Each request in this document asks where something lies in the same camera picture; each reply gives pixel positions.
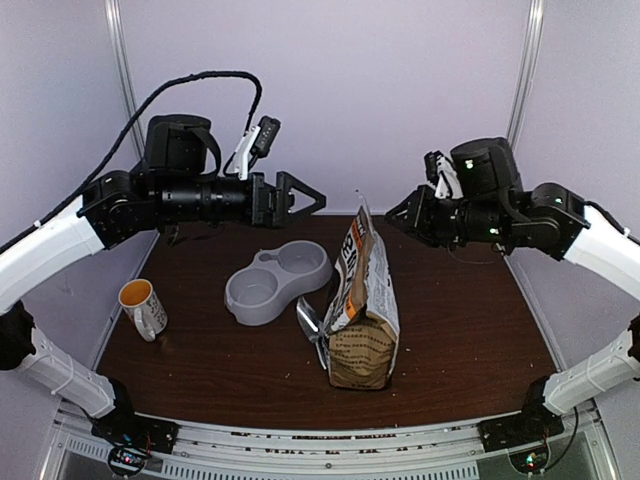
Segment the brown white pet food bag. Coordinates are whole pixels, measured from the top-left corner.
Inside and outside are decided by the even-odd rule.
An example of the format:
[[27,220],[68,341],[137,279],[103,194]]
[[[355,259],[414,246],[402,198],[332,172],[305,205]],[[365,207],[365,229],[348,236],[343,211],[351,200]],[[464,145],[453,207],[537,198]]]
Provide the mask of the brown white pet food bag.
[[334,263],[320,352],[334,388],[386,388],[396,366],[400,320],[385,243],[363,195]]

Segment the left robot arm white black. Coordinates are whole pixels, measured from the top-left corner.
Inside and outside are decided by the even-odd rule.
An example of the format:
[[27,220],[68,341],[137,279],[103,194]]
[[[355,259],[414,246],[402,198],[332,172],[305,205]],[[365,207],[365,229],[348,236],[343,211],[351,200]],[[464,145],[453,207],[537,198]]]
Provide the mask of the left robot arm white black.
[[281,172],[268,184],[255,171],[280,129],[263,117],[234,152],[230,175],[207,171],[221,154],[208,119],[161,115],[148,125],[143,159],[130,171],[106,173],[70,203],[1,252],[1,367],[28,374],[78,407],[108,442],[134,447],[150,433],[126,387],[74,360],[37,328],[23,297],[68,266],[109,250],[142,231],[184,222],[235,221],[282,228],[324,208],[325,196]]

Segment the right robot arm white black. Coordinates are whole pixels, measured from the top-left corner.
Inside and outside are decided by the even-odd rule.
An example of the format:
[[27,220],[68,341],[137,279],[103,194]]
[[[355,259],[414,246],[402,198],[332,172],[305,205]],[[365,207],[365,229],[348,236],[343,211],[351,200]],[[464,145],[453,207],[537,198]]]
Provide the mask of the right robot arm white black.
[[[599,204],[553,182],[525,190],[510,143],[480,138],[424,157],[426,182],[385,215],[388,224],[432,247],[469,243],[538,250],[639,295],[639,241]],[[639,321],[587,359],[533,382],[513,419],[519,440],[535,440],[551,418],[639,377]]]

